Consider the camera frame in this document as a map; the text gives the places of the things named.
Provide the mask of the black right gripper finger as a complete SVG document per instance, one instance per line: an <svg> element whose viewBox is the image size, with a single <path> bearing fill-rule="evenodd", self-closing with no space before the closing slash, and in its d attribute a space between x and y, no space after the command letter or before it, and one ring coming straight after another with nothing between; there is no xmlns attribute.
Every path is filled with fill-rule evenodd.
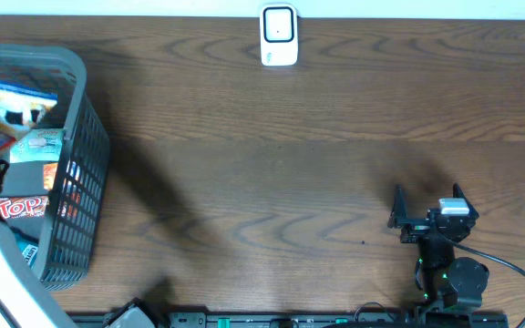
<svg viewBox="0 0 525 328"><path fill-rule="evenodd" d="M407 207L400 185L395 186L394 202L388 219L387 227L400 229L407 221Z"/></svg>
<svg viewBox="0 0 525 328"><path fill-rule="evenodd" d="M474 208L474 206L469 202L468 198L465 196L462 188L457 184L454 183L452 186L452 193L454 199L461 199L468 208L468 215L469 217L472 217L473 219L479 218L479 213Z"/></svg>

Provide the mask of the grey plastic mesh basket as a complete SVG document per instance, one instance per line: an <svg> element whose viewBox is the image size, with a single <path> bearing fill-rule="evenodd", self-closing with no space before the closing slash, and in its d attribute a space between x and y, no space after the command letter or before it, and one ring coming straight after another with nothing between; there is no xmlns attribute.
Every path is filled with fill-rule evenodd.
<svg viewBox="0 0 525 328"><path fill-rule="evenodd" d="M86 94L87 77L69 49L0 44L0 81L58 97L42 121L43 128L62 128L64 140L33 267L49 291L86 277L106 186L110 143Z"/></svg>

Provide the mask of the orange tissue packet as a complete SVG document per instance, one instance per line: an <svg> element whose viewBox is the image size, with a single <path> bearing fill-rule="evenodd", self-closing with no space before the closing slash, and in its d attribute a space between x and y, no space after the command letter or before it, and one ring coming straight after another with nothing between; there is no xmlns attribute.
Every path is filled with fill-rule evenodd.
<svg viewBox="0 0 525 328"><path fill-rule="evenodd" d="M45 190L52 190L54 187L58 163L47 163L43 166L43 187Z"/></svg>

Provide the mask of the light teal snack packet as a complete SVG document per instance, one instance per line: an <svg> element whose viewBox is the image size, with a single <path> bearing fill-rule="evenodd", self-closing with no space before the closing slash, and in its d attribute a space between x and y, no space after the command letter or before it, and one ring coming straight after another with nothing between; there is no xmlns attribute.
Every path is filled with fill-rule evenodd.
<svg viewBox="0 0 525 328"><path fill-rule="evenodd" d="M33 129L10 149L10 162L57 162L63 148L64 135L62 128Z"/></svg>

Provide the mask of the red Top chocolate bar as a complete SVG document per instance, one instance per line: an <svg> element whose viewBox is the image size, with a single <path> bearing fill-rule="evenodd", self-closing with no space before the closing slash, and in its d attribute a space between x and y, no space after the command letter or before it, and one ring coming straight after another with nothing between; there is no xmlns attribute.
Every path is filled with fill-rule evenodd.
<svg viewBox="0 0 525 328"><path fill-rule="evenodd" d="M0 198L0 216L5 220L42 217L47 196Z"/></svg>

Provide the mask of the yellow snack chip bag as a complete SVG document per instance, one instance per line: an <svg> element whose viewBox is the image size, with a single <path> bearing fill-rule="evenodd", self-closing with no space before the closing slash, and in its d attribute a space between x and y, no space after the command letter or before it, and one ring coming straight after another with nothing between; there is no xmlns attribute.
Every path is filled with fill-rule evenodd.
<svg viewBox="0 0 525 328"><path fill-rule="evenodd" d="M57 105L58 95L0 81L0 132L20 139Z"/></svg>

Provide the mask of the teal Listerine mouthwash bottle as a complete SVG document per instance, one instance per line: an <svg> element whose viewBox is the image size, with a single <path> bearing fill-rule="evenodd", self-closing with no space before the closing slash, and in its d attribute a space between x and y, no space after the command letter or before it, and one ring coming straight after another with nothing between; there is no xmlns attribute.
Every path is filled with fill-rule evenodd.
<svg viewBox="0 0 525 328"><path fill-rule="evenodd" d="M21 236L16 236L15 240L26 264L33 268L39 250L38 242Z"/></svg>

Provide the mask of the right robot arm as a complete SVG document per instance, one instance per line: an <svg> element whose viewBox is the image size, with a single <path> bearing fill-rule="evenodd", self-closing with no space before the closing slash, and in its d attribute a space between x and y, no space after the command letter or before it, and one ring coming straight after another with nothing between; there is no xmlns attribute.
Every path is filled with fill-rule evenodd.
<svg viewBox="0 0 525 328"><path fill-rule="evenodd" d="M397 186L387 226L399 229L402 243L415 243L419 258L415 268L417 288L425 301L414 317L433 323L442 316L469 317L482 304L489 269L470 257L456 257L454 249L466 239L479 218L458 184L453 195L442 198L423 218L408 216L402 189Z"/></svg>

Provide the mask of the white barcode scanner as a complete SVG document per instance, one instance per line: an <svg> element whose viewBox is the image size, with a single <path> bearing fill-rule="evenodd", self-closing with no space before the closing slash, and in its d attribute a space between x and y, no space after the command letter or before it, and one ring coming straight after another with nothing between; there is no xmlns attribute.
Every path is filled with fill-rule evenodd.
<svg viewBox="0 0 525 328"><path fill-rule="evenodd" d="M260 13L261 62L267 67L293 66L298 60L298 16L290 4L268 4Z"/></svg>

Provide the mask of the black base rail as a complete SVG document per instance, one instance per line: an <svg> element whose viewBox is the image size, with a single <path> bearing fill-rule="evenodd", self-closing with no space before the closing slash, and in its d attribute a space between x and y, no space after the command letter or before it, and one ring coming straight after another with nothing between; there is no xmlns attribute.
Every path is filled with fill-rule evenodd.
<svg viewBox="0 0 525 328"><path fill-rule="evenodd" d="M435 314L425 323L408 319L401 313L386 314L367 309L358 314L235 314L235 313L166 313L150 316L149 321L123 323L125 327L169 328L325 328L325 327L468 327L508 328L503 314L474 314L469 317Z"/></svg>

